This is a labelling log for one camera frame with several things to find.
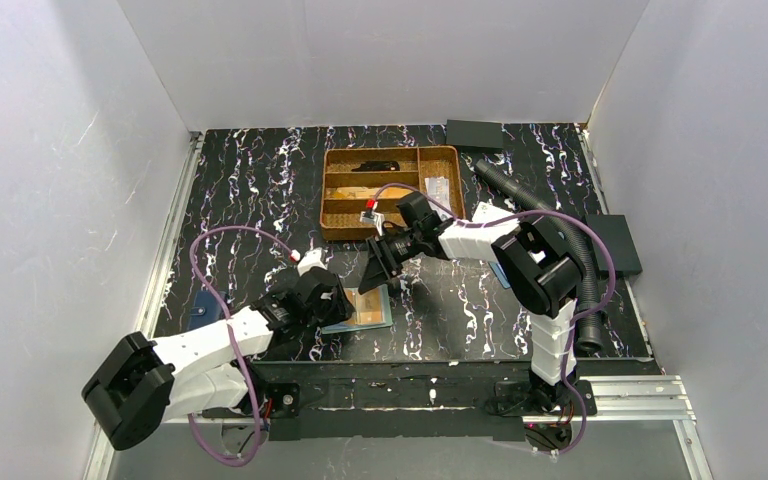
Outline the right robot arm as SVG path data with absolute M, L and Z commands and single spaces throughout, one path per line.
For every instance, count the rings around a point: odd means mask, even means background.
M 471 219 L 455 219 L 419 192 L 402 197 L 397 209 L 403 228 L 367 240 L 359 292 L 399 276 L 403 263 L 419 255 L 495 265 L 532 316 L 532 372 L 548 386 L 569 378 L 576 366 L 572 317 L 585 268 L 549 219 L 526 220 L 486 202 Z

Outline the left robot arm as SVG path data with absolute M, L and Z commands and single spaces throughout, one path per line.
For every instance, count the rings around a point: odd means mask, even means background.
M 188 332 L 124 336 L 90 377 L 81 397 L 117 451 L 130 449 L 169 420 L 237 408 L 250 389 L 238 357 L 267 352 L 354 313 L 324 252 L 301 256 L 295 284 L 270 292 L 227 320 Z

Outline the green card holder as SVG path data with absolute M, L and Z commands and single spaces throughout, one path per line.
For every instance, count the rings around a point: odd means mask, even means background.
M 393 323 L 390 297 L 386 285 L 360 294 L 357 288 L 346 288 L 355 313 L 346 321 L 323 327 L 323 334 L 338 334 L 389 327 Z

